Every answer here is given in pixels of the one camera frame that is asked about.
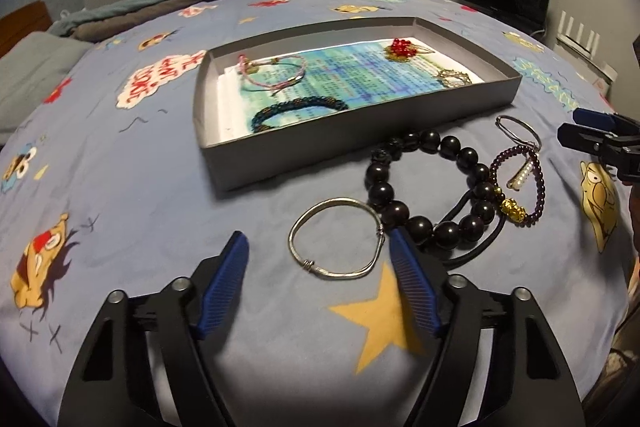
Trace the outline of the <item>small silver ring hoop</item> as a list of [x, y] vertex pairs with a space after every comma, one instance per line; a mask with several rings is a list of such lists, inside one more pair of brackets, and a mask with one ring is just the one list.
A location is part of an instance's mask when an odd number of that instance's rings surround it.
[[500, 114], [495, 118], [495, 125], [514, 144], [539, 153], [542, 142], [538, 132], [528, 122], [508, 114]]

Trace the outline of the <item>pearl hair clip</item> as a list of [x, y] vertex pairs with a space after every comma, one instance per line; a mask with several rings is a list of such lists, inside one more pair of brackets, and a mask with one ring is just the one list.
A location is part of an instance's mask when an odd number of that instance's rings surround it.
[[512, 178], [508, 182], [506, 182], [506, 187], [510, 188], [510, 190], [514, 192], [521, 191], [528, 178], [534, 172], [536, 159], [536, 156], [529, 156], [529, 158], [524, 161], [524, 164], [521, 165], [520, 169], [518, 169], [518, 171], [512, 176]]

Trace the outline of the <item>white wifi router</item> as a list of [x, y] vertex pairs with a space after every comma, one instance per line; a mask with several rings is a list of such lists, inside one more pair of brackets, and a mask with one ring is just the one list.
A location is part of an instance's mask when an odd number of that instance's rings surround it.
[[561, 11], [555, 28], [553, 51], [569, 61], [588, 82], [604, 82], [612, 86], [618, 72], [607, 62], [598, 60], [600, 40], [597, 31], [578, 22], [569, 12]]

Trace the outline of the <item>red bead gold brooch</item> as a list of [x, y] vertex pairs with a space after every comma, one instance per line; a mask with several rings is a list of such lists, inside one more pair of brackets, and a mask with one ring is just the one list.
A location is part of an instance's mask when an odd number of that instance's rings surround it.
[[419, 54], [431, 54], [434, 50], [428, 46], [418, 46], [409, 39], [395, 38], [388, 46], [384, 48], [384, 54], [387, 60], [392, 62], [409, 62], [413, 57]]

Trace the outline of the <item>blue cartoon bed sheet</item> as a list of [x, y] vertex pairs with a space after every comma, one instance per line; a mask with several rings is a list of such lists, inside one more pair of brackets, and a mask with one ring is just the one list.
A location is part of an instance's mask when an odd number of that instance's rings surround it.
[[507, 227], [465, 265], [477, 286], [533, 291], [577, 389], [596, 383], [628, 307], [636, 253], [626, 206], [597, 243], [584, 213], [589, 157], [556, 128], [605, 101], [552, 51], [448, 0], [221, 0], [171, 13], [90, 50], [2, 150], [24, 159], [1, 195], [1, 355], [48, 422], [58, 418], [77, 352], [106, 295], [152, 293], [234, 231], [250, 242], [238, 312], [205, 345], [209, 368], [241, 426], [399, 426], [433, 343], [399, 308], [390, 259], [359, 281], [300, 269], [286, 236], [308, 207], [363, 198], [366, 152], [217, 194], [192, 122], [190, 56], [288, 26], [415, 16], [468, 38], [523, 76], [510, 112], [540, 134], [547, 204], [538, 225]]

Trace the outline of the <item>blue green printed paper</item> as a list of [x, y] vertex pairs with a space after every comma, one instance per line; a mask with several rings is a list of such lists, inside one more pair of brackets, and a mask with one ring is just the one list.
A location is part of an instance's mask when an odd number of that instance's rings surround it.
[[331, 116], [341, 110], [474, 86], [484, 78], [416, 37], [431, 54], [387, 60], [393, 39], [356, 41], [287, 54], [244, 53], [217, 79], [220, 141]]

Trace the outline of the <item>grey cardboard box tray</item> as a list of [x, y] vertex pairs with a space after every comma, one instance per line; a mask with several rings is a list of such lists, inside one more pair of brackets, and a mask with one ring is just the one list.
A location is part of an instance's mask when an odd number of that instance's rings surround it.
[[[435, 93], [403, 94], [363, 108], [351, 105], [281, 129], [254, 133], [247, 128], [240, 86], [232, 79], [241, 53], [270, 58], [394, 37], [415, 38], [469, 69], [477, 82]], [[495, 54], [422, 18], [331, 20], [270, 31], [207, 51], [196, 77], [193, 124], [214, 187], [229, 191], [358, 150], [394, 130], [438, 126], [506, 106], [518, 93], [521, 79]]]

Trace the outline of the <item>grey green pillow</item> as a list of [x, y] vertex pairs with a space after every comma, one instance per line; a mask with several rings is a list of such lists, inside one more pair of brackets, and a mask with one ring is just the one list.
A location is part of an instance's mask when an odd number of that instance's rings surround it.
[[68, 76], [92, 44], [34, 31], [1, 59], [1, 145]]

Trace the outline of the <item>wooden headboard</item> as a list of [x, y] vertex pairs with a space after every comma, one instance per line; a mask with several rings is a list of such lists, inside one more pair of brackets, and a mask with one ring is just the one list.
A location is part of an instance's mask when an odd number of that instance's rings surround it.
[[46, 31], [52, 20], [46, 4], [35, 1], [0, 18], [0, 56], [5, 56], [34, 31]]

